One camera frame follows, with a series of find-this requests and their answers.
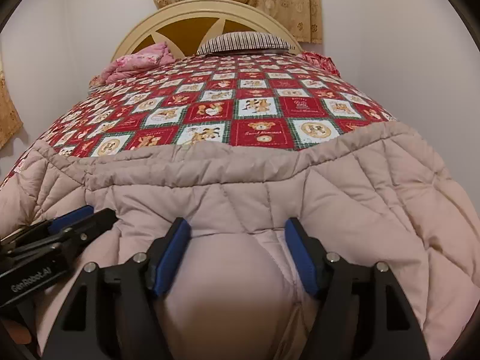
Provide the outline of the beige quilted puffer jacket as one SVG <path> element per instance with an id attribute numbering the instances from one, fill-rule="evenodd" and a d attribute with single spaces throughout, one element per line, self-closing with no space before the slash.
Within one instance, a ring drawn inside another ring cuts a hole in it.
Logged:
<path id="1" fill-rule="evenodd" d="M 479 303 L 479 215 L 440 155 L 399 122 L 299 152 L 202 141 L 72 158 L 39 141 L 1 187 L 1 234 L 85 205 L 117 222 L 81 263 L 122 263 L 174 219 L 191 225 L 157 308 L 175 359 L 300 356 L 317 305 L 287 250 L 291 217 L 349 263 L 391 266 L 432 359 Z"/>

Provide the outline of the red patchwork bear bedspread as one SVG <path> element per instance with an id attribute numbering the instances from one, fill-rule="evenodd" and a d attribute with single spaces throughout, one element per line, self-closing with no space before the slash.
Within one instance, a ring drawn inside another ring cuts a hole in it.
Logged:
<path id="1" fill-rule="evenodd" d="M 76 158 L 200 141 L 302 150 L 391 118 L 298 55 L 209 55 L 97 87 L 41 139 Z"/>

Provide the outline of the cream arched wooden headboard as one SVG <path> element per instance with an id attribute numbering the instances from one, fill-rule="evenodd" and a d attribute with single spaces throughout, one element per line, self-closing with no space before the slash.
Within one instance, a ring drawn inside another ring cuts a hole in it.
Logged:
<path id="1" fill-rule="evenodd" d="M 261 10 L 230 0 L 185 0 L 168 5 L 138 23 L 118 45 L 113 59 L 165 42 L 177 59 L 194 55 L 206 41 L 224 33 L 272 33 L 287 41 L 291 52 L 302 48 L 278 21 Z"/>

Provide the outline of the striped pillow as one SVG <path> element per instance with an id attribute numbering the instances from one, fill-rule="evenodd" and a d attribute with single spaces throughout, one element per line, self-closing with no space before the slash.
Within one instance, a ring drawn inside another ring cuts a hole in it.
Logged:
<path id="1" fill-rule="evenodd" d="M 259 32 L 225 33 L 209 39 L 197 50 L 197 55 L 210 55 L 233 51 L 280 50 L 290 51 L 293 46 L 271 34 Z"/>

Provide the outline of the red floral cloth bundle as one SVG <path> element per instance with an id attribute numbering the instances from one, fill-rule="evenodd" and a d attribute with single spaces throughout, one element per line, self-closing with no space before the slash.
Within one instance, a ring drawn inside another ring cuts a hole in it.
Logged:
<path id="1" fill-rule="evenodd" d="M 330 57 L 325 57 L 324 55 L 311 51 L 304 51 L 299 54 L 298 57 L 323 71 L 329 72 L 331 75 L 341 77 L 339 70 L 336 68 L 335 63 Z"/>

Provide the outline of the side wall beige curtain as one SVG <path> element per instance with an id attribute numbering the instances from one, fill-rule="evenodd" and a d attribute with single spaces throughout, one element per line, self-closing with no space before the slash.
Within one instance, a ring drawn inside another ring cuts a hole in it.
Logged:
<path id="1" fill-rule="evenodd" d="M 23 127 L 23 122 L 11 100 L 3 66 L 0 65 L 0 149 Z"/>

